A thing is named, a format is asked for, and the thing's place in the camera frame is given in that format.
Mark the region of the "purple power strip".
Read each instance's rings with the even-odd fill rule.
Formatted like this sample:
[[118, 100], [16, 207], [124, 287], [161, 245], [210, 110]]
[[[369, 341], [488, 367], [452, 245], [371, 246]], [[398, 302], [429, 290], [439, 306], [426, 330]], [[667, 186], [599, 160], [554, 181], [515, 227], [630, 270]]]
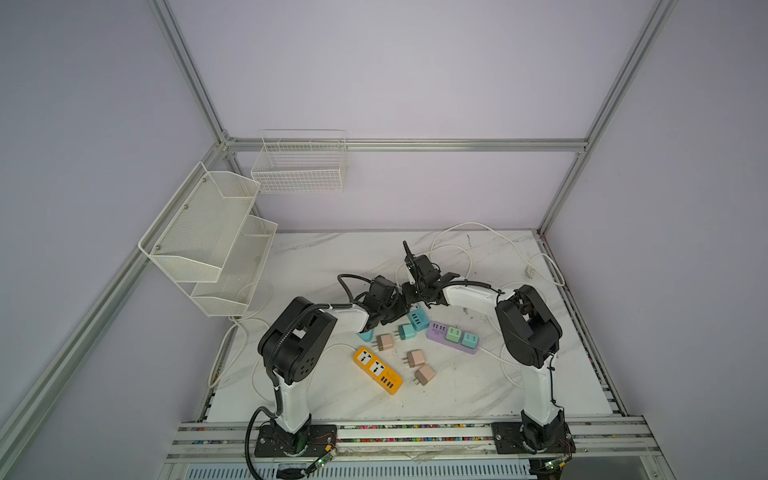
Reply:
[[474, 333], [431, 321], [426, 330], [426, 338], [441, 345], [474, 355], [479, 349], [479, 337]]

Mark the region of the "teal long power strip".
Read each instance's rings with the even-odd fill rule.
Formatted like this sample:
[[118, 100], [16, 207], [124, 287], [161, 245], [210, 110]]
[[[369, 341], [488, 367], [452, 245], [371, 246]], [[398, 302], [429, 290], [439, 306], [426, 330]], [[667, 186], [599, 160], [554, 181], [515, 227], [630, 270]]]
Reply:
[[429, 328], [430, 320], [421, 307], [416, 307], [409, 311], [407, 318], [416, 332], [421, 332]]

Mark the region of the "orange power strip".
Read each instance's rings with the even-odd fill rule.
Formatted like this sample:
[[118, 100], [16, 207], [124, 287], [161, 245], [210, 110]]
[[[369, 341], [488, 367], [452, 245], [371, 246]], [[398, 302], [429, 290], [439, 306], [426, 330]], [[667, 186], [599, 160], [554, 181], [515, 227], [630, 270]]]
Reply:
[[354, 363], [389, 395], [395, 395], [403, 384], [402, 377], [366, 347], [353, 354]]

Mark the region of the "mint charger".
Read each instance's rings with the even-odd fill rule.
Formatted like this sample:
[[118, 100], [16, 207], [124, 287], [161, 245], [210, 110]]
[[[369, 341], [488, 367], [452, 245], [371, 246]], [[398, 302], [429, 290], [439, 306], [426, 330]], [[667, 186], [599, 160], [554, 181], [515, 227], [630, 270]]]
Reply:
[[397, 327], [397, 333], [401, 340], [410, 340], [416, 336], [416, 330], [411, 324], [403, 324]]

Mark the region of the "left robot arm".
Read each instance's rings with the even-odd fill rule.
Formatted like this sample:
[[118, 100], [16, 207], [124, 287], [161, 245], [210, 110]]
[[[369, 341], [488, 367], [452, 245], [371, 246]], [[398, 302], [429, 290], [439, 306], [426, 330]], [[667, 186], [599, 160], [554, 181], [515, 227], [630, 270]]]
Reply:
[[376, 327], [400, 319], [410, 309], [401, 287], [381, 275], [369, 279], [342, 273], [337, 281], [347, 295], [345, 302], [313, 303], [298, 296], [258, 345], [276, 401], [269, 417], [290, 435], [310, 422], [308, 377], [331, 337], [369, 337]]

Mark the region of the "pink charger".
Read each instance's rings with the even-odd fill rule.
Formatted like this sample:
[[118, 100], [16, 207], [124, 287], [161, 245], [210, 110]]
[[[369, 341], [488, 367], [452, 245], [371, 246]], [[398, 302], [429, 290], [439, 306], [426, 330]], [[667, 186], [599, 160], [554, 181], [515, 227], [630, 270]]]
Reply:
[[395, 339], [390, 333], [380, 334], [376, 336], [374, 345], [380, 352], [392, 350], [395, 346]]
[[423, 364], [414, 371], [414, 383], [424, 386], [429, 384], [435, 376], [435, 370], [430, 365]]
[[406, 353], [404, 362], [410, 368], [420, 368], [426, 364], [426, 357], [421, 349], [410, 350]]

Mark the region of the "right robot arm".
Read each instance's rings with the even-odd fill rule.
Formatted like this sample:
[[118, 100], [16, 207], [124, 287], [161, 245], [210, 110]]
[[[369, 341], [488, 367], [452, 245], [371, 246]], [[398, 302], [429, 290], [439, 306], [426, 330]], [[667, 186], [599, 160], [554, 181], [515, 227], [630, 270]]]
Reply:
[[407, 303], [461, 307], [497, 321], [504, 348], [521, 366], [525, 397], [519, 444], [531, 453], [555, 446], [566, 422], [564, 409], [556, 404], [550, 368], [563, 330], [536, 289], [524, 284], [507, 294], [488, 283], [443, 274], [427, 256], [411, 251], [404, 262], [409, 281], [401, 291]]

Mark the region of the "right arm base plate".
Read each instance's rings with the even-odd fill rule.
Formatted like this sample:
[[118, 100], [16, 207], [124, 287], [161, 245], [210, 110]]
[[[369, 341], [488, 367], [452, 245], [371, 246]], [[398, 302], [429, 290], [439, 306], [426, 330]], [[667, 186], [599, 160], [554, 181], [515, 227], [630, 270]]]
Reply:
[[491, 429], [498, 454], [555, 455], [576, 450], [569, 426], [559, 420], [545, 427], [535, 422], [495, 422]]

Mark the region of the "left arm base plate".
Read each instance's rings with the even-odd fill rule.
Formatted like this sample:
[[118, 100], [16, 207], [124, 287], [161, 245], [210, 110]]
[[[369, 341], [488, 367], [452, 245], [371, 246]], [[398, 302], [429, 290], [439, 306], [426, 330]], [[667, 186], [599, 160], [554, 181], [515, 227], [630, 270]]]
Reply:
[[338, 427], [309, 420], [296, 433], [283, 430], [275, 421], [264, 422], [252, 453], [256, 458], [315, 458], [337, 442]]

